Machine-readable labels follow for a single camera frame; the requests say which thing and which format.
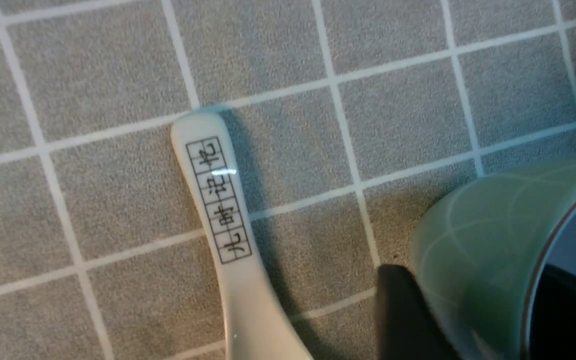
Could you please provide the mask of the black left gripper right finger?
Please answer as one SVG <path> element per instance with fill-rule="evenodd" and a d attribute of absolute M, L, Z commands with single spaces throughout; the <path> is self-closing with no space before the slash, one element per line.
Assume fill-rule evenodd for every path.
<path fill-rule="evenodd" d="M 576 360 L 576 275 L 550 264 L 532 307 L 529 358 Z"/>

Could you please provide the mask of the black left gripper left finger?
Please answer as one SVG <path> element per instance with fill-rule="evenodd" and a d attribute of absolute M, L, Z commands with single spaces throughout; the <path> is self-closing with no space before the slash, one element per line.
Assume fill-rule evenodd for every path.
<path fill-rule="evenodd" d="M 375 284 L 378 360 L 459 360 L 409 269 L 382 264 Z"/>

